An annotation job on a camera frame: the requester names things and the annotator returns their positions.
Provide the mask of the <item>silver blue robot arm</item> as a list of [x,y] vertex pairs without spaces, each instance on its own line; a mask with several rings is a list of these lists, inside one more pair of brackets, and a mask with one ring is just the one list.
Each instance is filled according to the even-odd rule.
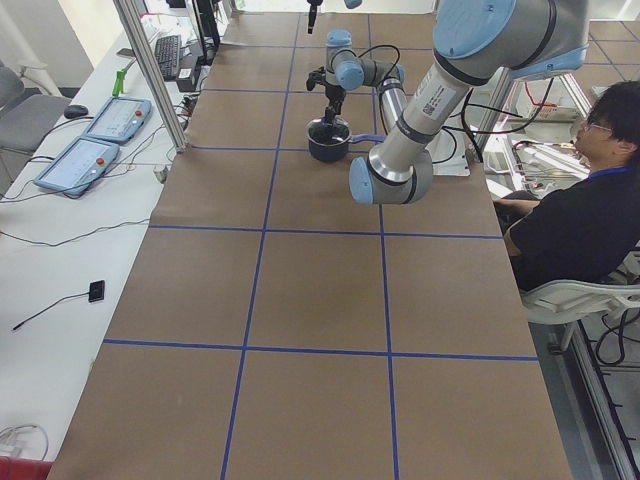
[[310,73],[330,100],[318,126],[336,124],[347,92],[375,88],[389,129],[366,157],[352,161],[349,186],[361,204],[408,204],[431,186],[428,144],[473,87],[505,69],[513,79],[539,80],[579,69],[588,48],[586,1],[446,1],[433,29],[434,63],[412,98],[399,65],[356,54],[348,31],[326,37],[326,63]]

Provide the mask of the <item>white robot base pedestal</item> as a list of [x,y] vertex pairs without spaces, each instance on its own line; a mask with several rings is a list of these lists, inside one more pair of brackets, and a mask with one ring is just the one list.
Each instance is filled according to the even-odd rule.
[[426,147],[431,155],[436,176],[467,177],[470,167],[466,158],[467,136],[460,114],[453,114]]

